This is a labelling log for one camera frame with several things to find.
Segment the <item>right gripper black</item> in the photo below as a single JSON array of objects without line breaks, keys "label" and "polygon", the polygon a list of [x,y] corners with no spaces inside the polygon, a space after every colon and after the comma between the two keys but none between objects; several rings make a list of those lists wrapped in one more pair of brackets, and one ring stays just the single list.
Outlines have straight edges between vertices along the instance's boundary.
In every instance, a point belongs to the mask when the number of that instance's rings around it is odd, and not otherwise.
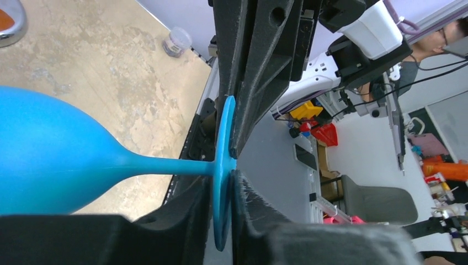
[{"label": "right gripper black", "polygon": [[236,98],[230,154],[239,158],[252,130],[309,63],[322,0],[213,1],[219,95]]}]

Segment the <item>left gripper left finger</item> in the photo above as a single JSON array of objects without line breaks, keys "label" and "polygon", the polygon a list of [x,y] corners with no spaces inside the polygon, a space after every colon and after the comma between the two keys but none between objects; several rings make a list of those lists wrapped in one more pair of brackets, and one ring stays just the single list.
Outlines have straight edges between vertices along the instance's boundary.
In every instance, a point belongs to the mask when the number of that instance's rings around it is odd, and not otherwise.
[{"label": "left gripper left finger", "polygon": [[159,209],[120,215],[1,218],[2,264],[202,264],[211,182],[198,177]]}]

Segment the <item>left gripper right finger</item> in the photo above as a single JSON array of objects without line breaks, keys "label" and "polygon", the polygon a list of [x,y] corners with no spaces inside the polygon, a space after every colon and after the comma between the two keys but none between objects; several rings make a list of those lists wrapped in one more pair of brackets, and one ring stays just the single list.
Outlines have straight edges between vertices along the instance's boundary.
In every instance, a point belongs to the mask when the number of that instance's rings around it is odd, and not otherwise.
[{"label": "left gripper right finger", "polygon": [[267,203],[239,170],[231,172],[234,264],[422,264],[401,228],[299,224]]}]

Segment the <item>blue wine glass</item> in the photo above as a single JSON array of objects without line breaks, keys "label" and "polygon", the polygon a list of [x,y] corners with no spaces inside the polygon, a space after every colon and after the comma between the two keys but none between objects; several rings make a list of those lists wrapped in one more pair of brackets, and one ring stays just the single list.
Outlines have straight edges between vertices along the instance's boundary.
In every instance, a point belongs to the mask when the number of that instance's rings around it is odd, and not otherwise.
[{"label": "blue wine glass", "polygon": [[69,214],[139,175],[211,176],[216,248],[231,221],[229,138],[236,101],[227,97],[212,162],[129,151],[80,109],[43,93],[1,87],[1,214]]}]

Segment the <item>chrome wine glass rack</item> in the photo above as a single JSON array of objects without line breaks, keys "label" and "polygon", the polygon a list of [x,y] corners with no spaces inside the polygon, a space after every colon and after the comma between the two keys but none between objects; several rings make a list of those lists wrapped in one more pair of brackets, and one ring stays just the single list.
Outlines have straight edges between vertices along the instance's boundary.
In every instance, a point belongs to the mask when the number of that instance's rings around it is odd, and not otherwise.
[{"label": "chrome wine glass rack", "polygon": [[1,0],[1,48],[17,43],[28,29],[26,11],[19,0]]}]

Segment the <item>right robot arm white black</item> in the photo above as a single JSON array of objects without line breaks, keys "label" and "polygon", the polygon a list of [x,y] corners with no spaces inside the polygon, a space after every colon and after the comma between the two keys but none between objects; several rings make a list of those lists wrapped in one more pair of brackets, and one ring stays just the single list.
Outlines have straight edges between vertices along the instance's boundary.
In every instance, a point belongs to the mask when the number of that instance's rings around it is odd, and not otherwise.
[{"label": "right robot arm white black", "polygon": [[210,1],[219,63],[218,108],[236,102],[228,151],[238,158],[274,106],[312,91],[356,88],[411,53],[387,1]]}]

